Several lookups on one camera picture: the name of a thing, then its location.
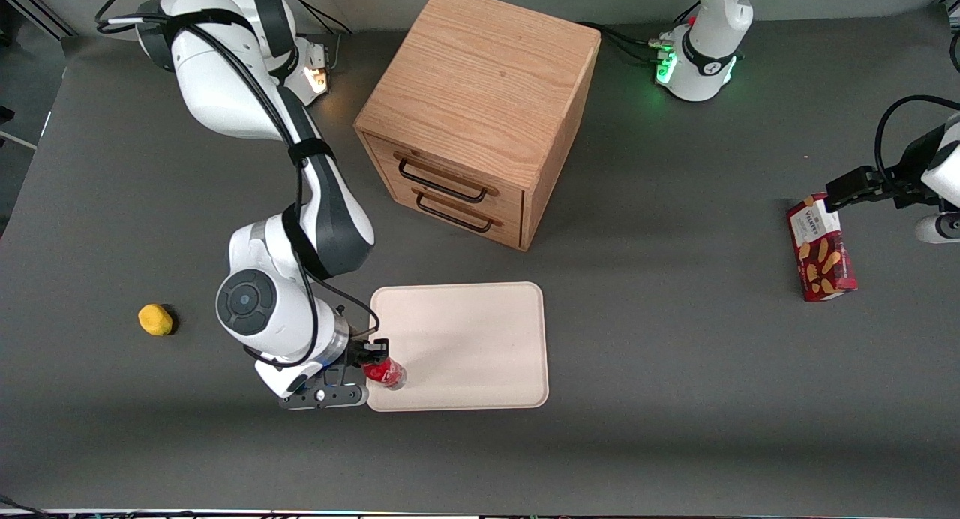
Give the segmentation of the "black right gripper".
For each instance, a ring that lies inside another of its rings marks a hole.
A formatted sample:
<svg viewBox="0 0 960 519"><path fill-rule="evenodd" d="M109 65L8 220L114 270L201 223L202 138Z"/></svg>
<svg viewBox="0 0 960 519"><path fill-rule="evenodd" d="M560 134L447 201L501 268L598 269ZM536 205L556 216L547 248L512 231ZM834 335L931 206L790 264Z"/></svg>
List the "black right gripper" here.
<svg viewBox="0 0 960 519"><path fill-rule="evenodd" d="M336 361L319 369L299 386L302 392L366 392L366 363L389 357L389 339L351 340Z"/></svg>

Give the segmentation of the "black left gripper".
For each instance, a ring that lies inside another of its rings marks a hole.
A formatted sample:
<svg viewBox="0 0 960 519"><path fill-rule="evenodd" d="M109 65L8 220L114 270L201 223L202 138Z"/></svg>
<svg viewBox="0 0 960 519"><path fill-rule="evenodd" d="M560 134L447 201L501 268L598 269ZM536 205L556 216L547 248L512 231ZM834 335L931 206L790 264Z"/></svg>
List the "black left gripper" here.
<svg viewBox="0 0 960 519"><path fill-rule="evenodd" d="M896 209L925 205L947 209L944 199L921 181L930 168L938 168L947 160L947 148L941 150L946 129L942 124L919 137L905 148L897 166L887 172L894 192L885 188L884 177L871 166L860 166L826 184L827 211L830 214L860 203L892 199Z"/></svg>

